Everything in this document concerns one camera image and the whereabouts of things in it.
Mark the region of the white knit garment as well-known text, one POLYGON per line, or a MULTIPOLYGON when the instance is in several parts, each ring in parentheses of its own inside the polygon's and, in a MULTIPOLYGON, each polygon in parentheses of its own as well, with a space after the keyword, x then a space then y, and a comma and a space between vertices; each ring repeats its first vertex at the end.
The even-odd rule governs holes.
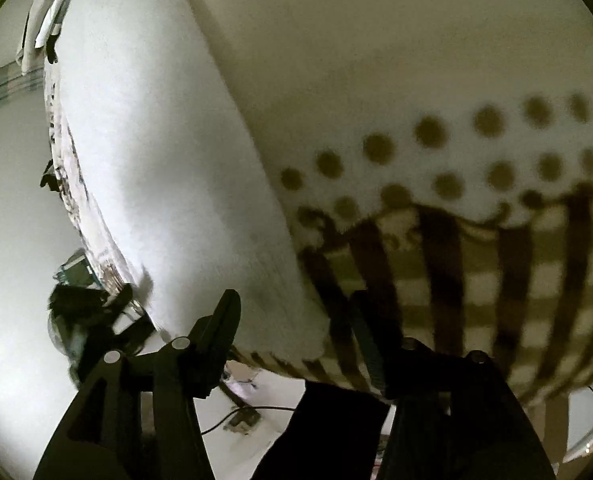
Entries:
POLYGON ((286 219, 188 0, 71 0, 61 103, 86 188, 154 325, 188 333, 228 289, 236 346, 323 352, 286 219))

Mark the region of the folded striped clothes stack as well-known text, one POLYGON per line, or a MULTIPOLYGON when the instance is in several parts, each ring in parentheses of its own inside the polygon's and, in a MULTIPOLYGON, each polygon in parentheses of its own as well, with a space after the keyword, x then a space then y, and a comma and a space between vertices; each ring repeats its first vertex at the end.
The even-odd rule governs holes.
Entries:
POLYGON ((28 74, 38 63, 42 50, 52 31, 58 27, 59 12, 66 0, 33 0, 26 14, 19 47, 16 49, 16 64, 22 75, 28 74))

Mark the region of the green metal shelf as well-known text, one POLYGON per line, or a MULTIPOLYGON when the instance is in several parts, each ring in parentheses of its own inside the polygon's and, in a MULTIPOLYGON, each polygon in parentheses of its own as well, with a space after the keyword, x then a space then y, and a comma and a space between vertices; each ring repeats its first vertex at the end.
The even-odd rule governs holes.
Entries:
POLYGON ((54 280, 60 285, 101 289, 102 284, 87 259, 83 248, 78 248, 71 257, 57 268, 54 280))

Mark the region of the black object beside bed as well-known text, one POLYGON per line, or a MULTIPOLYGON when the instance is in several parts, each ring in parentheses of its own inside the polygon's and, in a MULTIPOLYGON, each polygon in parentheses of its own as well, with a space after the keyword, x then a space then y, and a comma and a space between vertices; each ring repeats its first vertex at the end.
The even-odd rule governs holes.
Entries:
POLYGON ((54 161, 52 159, 49 159, 48 164, 42 172, 42 177, 40 178, 39 186, 41 188, 48 188, 50 192, 58 194, 61 193, 61 179, 57 174, 56 166, 54 166, 54 161))

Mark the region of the floral bed blanket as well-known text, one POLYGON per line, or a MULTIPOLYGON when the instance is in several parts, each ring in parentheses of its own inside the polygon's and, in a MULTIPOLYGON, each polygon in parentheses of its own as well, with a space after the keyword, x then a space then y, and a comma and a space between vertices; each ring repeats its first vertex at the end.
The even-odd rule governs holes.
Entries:
MULTIPOLYGON (((583 0, 188 1, 329 321, 317 359, 234 343, 239 359, 381 393, 349 315, 368 290, 404 337, 487 353, 526 404, 593 383, 583 0)), ((101 274, 132 284, 144 307, 63 113, 65 14, 54 98, 76 154, 71 193, 94 207, 101 274)))

